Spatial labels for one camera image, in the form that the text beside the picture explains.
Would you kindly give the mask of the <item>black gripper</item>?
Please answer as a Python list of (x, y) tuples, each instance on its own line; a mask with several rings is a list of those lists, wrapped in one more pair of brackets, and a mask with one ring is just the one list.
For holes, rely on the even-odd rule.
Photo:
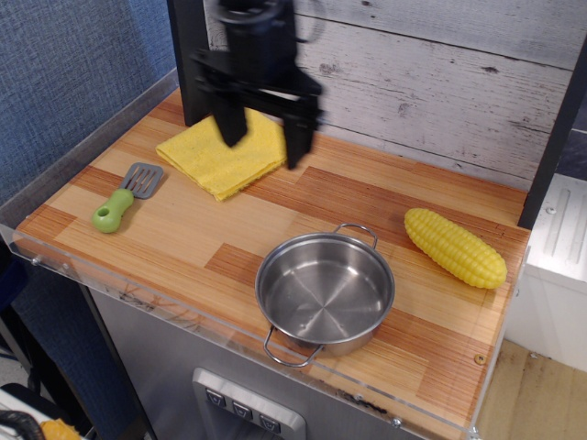
[(212, 8), (226, 32), (226, 50), (200, 49), (198, 87), (205, 92), (221, 137), (236, 146), (248, 133), (245, 107), (283, 120), (287, 167), (310, 152), (321, 110), (322, 86), (296, 63), (293, 1), (217, 1)]

